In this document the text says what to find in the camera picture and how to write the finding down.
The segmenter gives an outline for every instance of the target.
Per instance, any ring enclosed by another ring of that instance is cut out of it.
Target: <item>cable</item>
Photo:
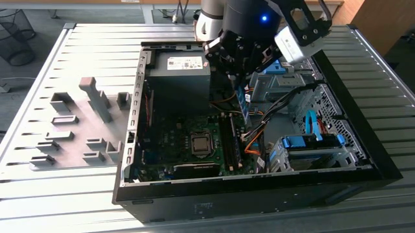
[[[189,0],[186,1],[186,6],[185,6],[185,15],[183,15],[183,12],[182,12],[182,16],[183,16],[183,23],[186,23],[186,15],[187,15],[187,5],[189,5]]]
[[[182,12],[182,23],[186,23],[186,14],[187,14],[187,5],[189,5],[189,0],[186,1],[186,5],[185,5],[185,10],[183,10],[183,6],[182,6],[182,0],[179,0],[179,7],[181,7],[181,12]]]
[[[173,16],[170,16],[169,14],[166,14],[162,10],[159,10],[161,12],[162,12],[162,14],[166,16],[166,17],[170,17],[170,18],[173,18]]]
[[[261,135],[263,132],[265,132],[265,129],[262,129],[262,130],[258,132],[257,136],[254,137],[254,139],[253,139],[251,142],[249,143],[249,145],[247,145],[245,151],[249,151],[249,150],[250,150],[250,147],[251,147],[254,141],[258,139],[259,135]]]
[[[333,21],[333,16],[332,16],[332,12],[330,12],[330,9],[329,9],[329,7],[328,7],[328,5],[326,5],[325,0],[320,0],[320,4],[321,4],[321,6],[322,6],[322,8],[324,8],[324,11],[325,11],[325,14],[326,14],[326,16],[328,16],[328,21],[330,21],[330,23],[332,23],[332,21]]]
[[[241,111],[234,111],[234,110],[227,110],[222,107],[219,107],[215,103],[211,102],[211,105],[221,111],[221,112],[230,112],[230,113],[238,113],[238,114],[242,114]],[[257,112],[258,115],[262,115],[265,114],[262,111],[258,111]]]
[[[223,109],[222,107],[219,107],[219,106],[218,106],[215,103],[213,103],[213,102],[211,102],[211,105],[213,105],[221,112],[230,112],[230,113],[239,113],[239,114],[242,114],[242,112],[239,112],[239,111]]]
[[[246,153],[261,155],[259,151],[257,150],[247,150]]]
[[[237,96],[237,92],[234,92],[234,95],[233,95],[230,98],[227,98],[227,99],[225,99],[225,100],[215,100],[215,101],[211,101],[211,103],[223,103],[223,102],[227,102],[227,101],[230,101],[235,96]]]
[[[7,79],[37,79],[37,78],[27,78],[27,77],[2,78],[2,80],[7,80]]]

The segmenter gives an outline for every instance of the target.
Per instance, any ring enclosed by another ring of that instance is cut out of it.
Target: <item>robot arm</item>
[[[294,10],[302,10],[302,22],[296,22]],[[305,0],[227,0],[225,12],[219,37],[205,43],[205,51],[235,88],[280,57],[296,63],[322,49],[332,21],[314,19]],[[289,27],[277,33],[284,17]]]

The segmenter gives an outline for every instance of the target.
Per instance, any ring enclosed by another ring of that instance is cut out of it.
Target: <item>black cable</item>
[[[223,100],[229,99],[229,98],[226,98],[226,93],[225,92],[222,92],[222,99]],[[235,107],[234,107],[234,105],[231,104],[230,101],[227,101],[226,103],[230,105],[231,109],[235,109]]]
[[[328,7],[328,5],[326,5],[326,2],[325,2],[325,0],[320,0],[320,4],[321,4],[321,6],[322,6],[322,8],[324,8],[324,11],[325,11],[325,14],[326,14],[326,16],[328,16],[328,21],[333,21],[333,16],[332,16],[332,12],[330,12],[330,10],[329,10],[329,7]]]
[[[179,7],[181,7],[181,12],[182,12],[182,23],[186,23],[186,14],[187,14],[187,5],[189,5],[189,0],[186,1],[186,5],[185,5],[185,10],[183,10],[183,6],[182,6],[182,0],[179,0]]]
[[[187,15],[187,6],[189,6],[189,0],[186,1],[183,20],[185,20],[185,17],[186,17],[186,15]]]
[[[161,12],[162,12],[162,14],[166,16],[166,17],[173,17],[173,16],[170,16],[169,14],[166,14],[162,10],[159,10]]]
[[[267,158],[269,155],[266,153],[266,142],[265,142],[265,134],[262,134],[259,137],[258,137],[258,148],[259,148],[259,153],[261,153],[261,158],[263,159],[265,161],[265,168],[263,168],[263,171],[262,173],[269,173],[269,164],[270,164],[270,159]]]

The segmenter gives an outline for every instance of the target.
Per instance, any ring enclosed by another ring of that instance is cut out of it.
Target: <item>aluminum profile table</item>
[[[51,77],[82,74],[107,79],[109,88],[133,91],[142,41],[191,41],[193,26],[78,24],[65,29],[0,145],[2,232],[414,232],[415,98],[358,30],[334,27],[325,52],[384,142],[404,179],[336,206],[273,214],[162,222],[143,226],[113,205],[117,167],[31,171],[14,154],[30,127],[27,111]]]

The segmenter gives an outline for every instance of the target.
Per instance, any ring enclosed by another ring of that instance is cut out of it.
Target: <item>blue plastic tab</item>
[[[280,60],[277,60],[266,69],[265,74],[286,74],[288,70],[282,67]]]
[[[345,139],[345,137],[344,137],[342,134],[338,134],[338,140],[340,140],[340,143],[342,144],[342,146],[345,146],[345,144],[346,144],[346,139]]]
[[[270,156],[270,161],[274,159],[274,156],[277,156],[277,151],[273,152],[273,154]]]
[[[284,138],[284,144],[285,144],[285,148],[290,148],[290,143],[286,138]]]
[[[306,142],[302,136],[288,137],[290,147],[306,147]]]
[[[320,124],[318,124],[318,114],[313,110],[309,110],[308,115],[306,115],[306,133],[314,133],[318,138],[318,141],[324,140],[324,137],[321,135]]]

